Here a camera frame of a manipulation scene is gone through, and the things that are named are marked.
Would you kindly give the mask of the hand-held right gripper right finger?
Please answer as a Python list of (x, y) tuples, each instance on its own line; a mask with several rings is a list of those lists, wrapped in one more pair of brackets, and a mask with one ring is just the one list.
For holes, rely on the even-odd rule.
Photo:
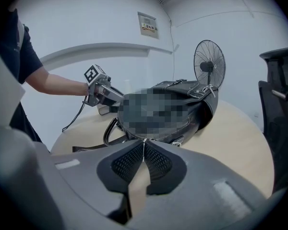
[(144, 153), (151, 184), (133, 229), (251, 230), (276, 204), (210, 156), (153, 141)]

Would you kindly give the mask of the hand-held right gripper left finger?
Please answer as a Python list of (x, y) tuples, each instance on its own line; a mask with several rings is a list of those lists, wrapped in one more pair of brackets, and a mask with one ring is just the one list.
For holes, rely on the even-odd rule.
[(142, 141), (128, 141), (52, 159), (77, 196), (101, 215), (125, 224), (145, 206), (143, 148)]

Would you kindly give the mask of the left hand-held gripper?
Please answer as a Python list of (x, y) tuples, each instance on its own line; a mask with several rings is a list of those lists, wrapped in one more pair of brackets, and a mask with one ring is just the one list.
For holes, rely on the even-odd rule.
[(88, 85), (88, 95), (84, 99), (84, 104), (91, 107), (94, 107), (99, 103), (106, 106), (112, 106), (123, 100), (123, 94), (110, 86), (111, 77), (97, 64), (93, 64), (84, 73), (84, 77)]

